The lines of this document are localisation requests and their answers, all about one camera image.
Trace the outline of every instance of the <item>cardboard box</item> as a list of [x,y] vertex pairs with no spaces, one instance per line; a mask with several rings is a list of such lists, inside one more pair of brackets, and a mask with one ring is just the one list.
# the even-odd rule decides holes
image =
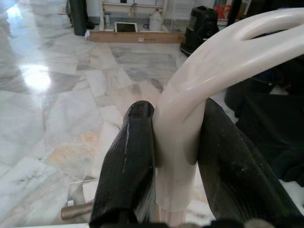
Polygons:
[[97,43],[180,44],[183,33],[166,32],[99,32],[90,31],[89,40]]

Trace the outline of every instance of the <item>green cylinder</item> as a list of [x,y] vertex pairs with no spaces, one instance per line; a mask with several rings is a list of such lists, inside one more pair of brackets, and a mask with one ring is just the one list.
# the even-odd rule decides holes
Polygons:
[[86,33],[85,5],[83,0],[68,0],[70,4],[71,18],[76,36],[84,36]]

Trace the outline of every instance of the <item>white plastic jug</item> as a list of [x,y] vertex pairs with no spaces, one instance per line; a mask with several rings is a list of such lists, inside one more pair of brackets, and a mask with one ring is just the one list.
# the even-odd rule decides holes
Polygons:
[[150,31],[161,31],[162,29],[162,16],[159,9],[155,9],[154,13],[150,16]]
[[[255,38],[279,30],[284,31]],[[164,212],[162,221],[172,226],[183,222],[181,212],[190,202],[206,99],[302,54],[304,8],[282,9],[223,29],[179,68],[163,91],[153,116],[156,200]]]

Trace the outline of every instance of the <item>gray marble vein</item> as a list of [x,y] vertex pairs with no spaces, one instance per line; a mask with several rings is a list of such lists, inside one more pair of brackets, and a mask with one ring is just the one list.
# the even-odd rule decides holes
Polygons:
[[113,100],[107,95],[97,96],[94,98],[94,100],[95,100],[97,107],[99,107],[99,108],[114,104]]
[[75,51],[77,54],[77,69],[89,68],[91,52],[97,45],[87,43],[83,45],[77,45]]
[[11,169],[10,166],[0,163],[0,178]]
[[0,80],[10,80],[11,77],[19,76],[22,73],[21,69],[13,63],[3,61],[0,63],[0,68]]
[[107,92],[124,88],[134,83],[122,67],[105,69],[103,73],[107,80]]
[[132,53],[132,52],[115,52],[112,53],[118,64],[141,64],[156,65],[166,64],[169,67],[176,67],[172,55],[158,53]]
[[52,223],[67,200],[69,183],[75,180],[36,159],[24,157],[0,178],[1,227]]
[[80,76],[77,84],[74,86],[73,90],[80,90],[86,89],[89,87],[89,82],[87,81],[86,77]]
[[117,62],[107,44],[98,44],[92,49],[89,66],[95,69],[117,67]]
[[120,64],[127,75],[135,82],[156,79],[162,84],[167,84],[174,75],[177,68],[166,64],[140,65],[140,64]]
[[154,107],[161,95],[163,85],[159,82],[144,81],[121,89],[109,91],[109,97],[122,115],[136,101],[149,101]]
[[147,54],[168,54],[179,53],[179,44],[109,44],[113,53],[147,53]]

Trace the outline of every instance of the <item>plastic bottle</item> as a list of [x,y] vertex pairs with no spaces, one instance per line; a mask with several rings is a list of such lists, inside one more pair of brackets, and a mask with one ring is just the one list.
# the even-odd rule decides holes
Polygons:
[[155,9],[155,12],[150,16],[150,31],[161,31],[162,29],[162,16],[159,9]]
[[105,13],[104,14],[104,20],[105,20],[105,25],[110,26],[111,25],[111,16],[110,13]]

